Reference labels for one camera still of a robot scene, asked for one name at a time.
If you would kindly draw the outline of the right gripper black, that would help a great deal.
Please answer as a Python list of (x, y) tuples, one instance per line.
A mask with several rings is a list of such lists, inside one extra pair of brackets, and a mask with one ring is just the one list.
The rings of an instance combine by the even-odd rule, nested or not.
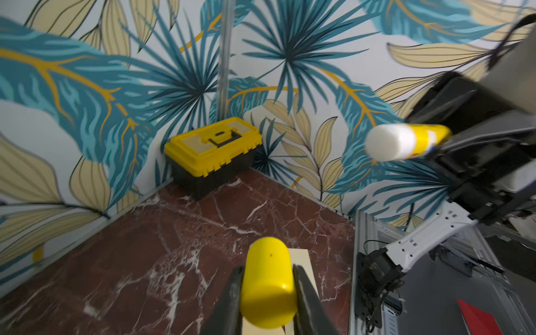
[(448, 182), (448, 202), (493, 224), (535, 212), (535, 116), (460, 73), (417, 102), (408, 124), (442, 125), (450, 138), (424, 158)]

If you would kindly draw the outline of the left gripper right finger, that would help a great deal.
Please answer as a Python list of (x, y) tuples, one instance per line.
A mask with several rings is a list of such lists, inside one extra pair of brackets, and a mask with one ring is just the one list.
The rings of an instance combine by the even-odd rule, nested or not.
[(297, 314), (294, 317), (294, 332), (301, 335), (337, 335), (338, 331), (329, 319), (313, 284), (301, 265), (293, 265), (297, 291)]

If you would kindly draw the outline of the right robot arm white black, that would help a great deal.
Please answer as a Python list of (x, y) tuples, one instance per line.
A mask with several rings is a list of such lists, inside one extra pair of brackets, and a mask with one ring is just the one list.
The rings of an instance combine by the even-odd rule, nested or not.
[(460, 230), (523, 211), (535, 195), (535, 115), (460, 73), (442, 76), (406, 121), (373, 128), (367, 154), (379, 162), (423, 158), (447, 198), (400, 240), (357, 257), (356, 316), (372, 332), (382, 305), (417, 261)]

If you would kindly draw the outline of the yellow glue stick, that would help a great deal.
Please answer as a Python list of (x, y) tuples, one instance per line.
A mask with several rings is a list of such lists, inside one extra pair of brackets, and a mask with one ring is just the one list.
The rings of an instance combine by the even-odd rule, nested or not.
[(451, 135), (442, 125), (383, 124), (368, 132), (364, 146), (377, 162), (403, 161), (428, 154)]

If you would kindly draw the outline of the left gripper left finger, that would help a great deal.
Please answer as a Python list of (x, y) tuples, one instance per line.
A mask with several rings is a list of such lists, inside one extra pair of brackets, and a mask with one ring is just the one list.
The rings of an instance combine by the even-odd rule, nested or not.
[(204, 322), (200, 330), (201, 335), (241, 335), (240, 297), (243, 278), (244, 265), (234, 268), (223, 293), (215, 304), (212, 315)]

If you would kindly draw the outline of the yellow glue stick cap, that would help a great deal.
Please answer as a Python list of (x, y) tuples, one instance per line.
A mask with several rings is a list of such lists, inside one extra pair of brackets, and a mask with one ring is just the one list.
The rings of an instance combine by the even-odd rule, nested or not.
[(251, 244), (244, 266), (240, 312), (252, 325), (276, 329), (297, 314), (297, 289), (287, 246), (275, 237)]

